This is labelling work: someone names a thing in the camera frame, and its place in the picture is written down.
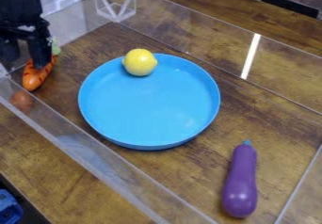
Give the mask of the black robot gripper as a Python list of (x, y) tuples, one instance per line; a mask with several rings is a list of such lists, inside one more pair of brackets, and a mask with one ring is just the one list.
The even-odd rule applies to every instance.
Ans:
[(41, 14), (40, 0), (0, 0), (0, 59), (14, 61), (20, 57), (17, 40), (25, 40), (36, 69), (52, 61), (49, 23)]

